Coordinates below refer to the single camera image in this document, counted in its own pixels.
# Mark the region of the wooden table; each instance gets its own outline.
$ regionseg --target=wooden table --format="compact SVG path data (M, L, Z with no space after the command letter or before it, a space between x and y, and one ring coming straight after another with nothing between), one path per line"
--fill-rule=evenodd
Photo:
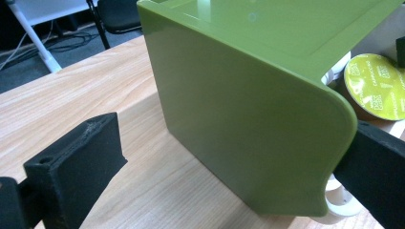
M247 208L168 133L143 37L0 94L0 177L21 182L25 161L110 112L128 163L82 228L381 228L367 210L326 226Z

